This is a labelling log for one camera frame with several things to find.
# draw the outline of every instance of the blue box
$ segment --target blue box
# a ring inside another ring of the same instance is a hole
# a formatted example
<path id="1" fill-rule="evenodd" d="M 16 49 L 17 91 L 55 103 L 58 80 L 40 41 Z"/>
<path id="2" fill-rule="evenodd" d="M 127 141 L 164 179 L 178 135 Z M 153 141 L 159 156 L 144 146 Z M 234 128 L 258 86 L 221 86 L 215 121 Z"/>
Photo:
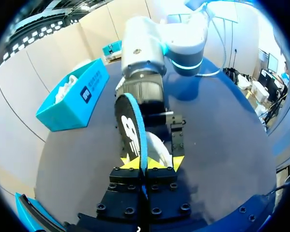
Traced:
<path id="1" fill-rule="evenodd" d="M 63 100 L 55 104 L 59 87 L 69 82 L 70 75 L 78 80 Z M 36 113 L 37 119 L 51 131 L 86 127 L 108 79 L 109 74 L 101 59 L 73 71 L 50 92 Z"/>
<path id="2" fill-rule="evenodd" d="M 114 52 L 121 51 L 121 40 L 105 46 L 104 48 L 102 48 L 102 50 L 105 56 L 109 56 Z"/>

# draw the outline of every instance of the white partition wall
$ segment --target white partition wall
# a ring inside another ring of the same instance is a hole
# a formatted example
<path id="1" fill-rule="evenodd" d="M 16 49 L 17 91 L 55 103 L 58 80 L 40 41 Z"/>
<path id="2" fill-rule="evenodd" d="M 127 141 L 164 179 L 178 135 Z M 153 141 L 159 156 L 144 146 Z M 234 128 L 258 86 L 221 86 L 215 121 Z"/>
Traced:
<path id="1" fill-rule="evenodd" d="M 0 88 L 19 118 L 42 140 L 49 130 L 35 117 L 48 91 L 23 49 L 0 67 Z"/>
<path id="2" fill-rule="evenodd" d="M 48 91 L 51 91 L 71 71 L 54 35 L 43 37 L 25 48 L 34 69 Z"/>
<path id="3" fill-rule="evenodd" d="M 259 19 L 257 10 L 246 4 L 235 3 L 238 23 L 233 23 L 231 62 L 240 73 L 253 75 L 259 53 Z"/>
<path id="4" fill-rule="evenodd" d="M 86 59 L 93 60 L 93 54 L 84 41 L 82 27 L 79 23 L 63 28 L 52 36 L 70 72 L 80 62 Z"/>
<path id="5" fill-rule="evenodd" d="M 118 38 L 123 39 L 126 21 L 134 16 L 149 17 L 145 0 L 114 0 L 107 4 Z"/>
<path id="6" fill-rule="evenodd" d="M 79 22 L 94 59 L 103 55 L 103 47 L 118 41 L 107 5 L 87 14 Z"/>
<path id="7" fill-rule="evenodd" d="M 213 18 L 218 31 L 223 39 L 226 49 L 226 62 L 224 67 L 229 67 L 231 50 L 232 50 L 232 23 L 229 20 L 225 20 L 222 18 Z M 218 68 L 223 65 L 223 44 L 219 38 L 219 35 L 213 25 L 213 23 L 209 24 L 208 27 L 208 35 L 207 41 L 204 47 L 204 56 L 208 58 L 211 62 L 213 62 Z"/>
<path id="8" fill-rule="evenodd" d="M 22 102 L 24 108 L 28 101 Z M 43 146 L 44 142 L 16 116 L 0 91 L 0 167 L 34 188 Z"/>
<path id="9" fill-rule="evenodd" d="M 190 14 L 192 10 L 184 5 L 185 0 L 146 0 L 150 18 L 159 23 L 168 15 Z"/>

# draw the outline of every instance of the table surface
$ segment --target table surface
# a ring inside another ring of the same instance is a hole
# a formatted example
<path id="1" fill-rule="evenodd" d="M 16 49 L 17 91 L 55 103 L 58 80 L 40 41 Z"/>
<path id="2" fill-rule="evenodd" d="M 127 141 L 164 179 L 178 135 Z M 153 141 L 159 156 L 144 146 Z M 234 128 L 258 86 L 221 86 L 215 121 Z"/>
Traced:
<path id="1" fill-rule="evenodd" d="M 166 104 L 186 119 L 185 158 L 178 170 L 190 194 L 192 217 L 210 224 L 228 215 L 254 194 L 276 184 L 268 138 L 248 100 L 223 73 L 183 77 L 166 61 Z M 40 160 L 36 199 L 59 222 L 76 224 L 77 213 L 96 216 L 109 184 L 121 166 L 121 141 L 115 128 L 115 87 L 121 63 L 107 65 L 110 79 L 88 127 L 50 133 Z M 217 70 L 204 59 L 201 73 Z"/>

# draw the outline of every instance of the white sticker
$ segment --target white sticker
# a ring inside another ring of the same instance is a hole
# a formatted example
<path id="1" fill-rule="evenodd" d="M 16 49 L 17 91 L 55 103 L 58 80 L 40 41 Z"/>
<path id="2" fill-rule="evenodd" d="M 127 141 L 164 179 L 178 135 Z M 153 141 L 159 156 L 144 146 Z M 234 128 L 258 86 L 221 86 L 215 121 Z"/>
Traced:
<path id="1" fill-rule="evenodd" d="M 121 116 L 121 122 L 125 129 L 126 135 L 131 139 L 130 148 L 136 156 L 140 156 L 140 145 L 137 138 L 136 129 L 131 118 Z"/>

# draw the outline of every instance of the black clamp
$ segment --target black clamp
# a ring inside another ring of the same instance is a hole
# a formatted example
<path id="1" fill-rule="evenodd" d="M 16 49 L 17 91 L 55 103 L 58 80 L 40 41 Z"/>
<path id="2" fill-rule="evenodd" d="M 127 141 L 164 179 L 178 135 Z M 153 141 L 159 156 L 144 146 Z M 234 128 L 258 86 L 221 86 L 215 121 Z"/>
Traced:
<path id="1" fill-rule="evenodd" d="M 148 170 L 146 189 L 151 224 L 174 222 L 190 216 L 189 195 L 182 191 L 182 187 L 172 167 Z"/>
<path id="2" fill-rule="evenodd" d="M 183 126 L 184 120 L 181 115 L 172 116 L 171 135 L 173 157 L 179 157 L 185 154 Z"/>
<path id="3" fill-rule="evenodd" d="M 137 231 L 140 177 L 139 170 L 115 167 L 103 199 L 96 206 L 97 217 L 78 214 L 76 225 L 67 231 Z"/>

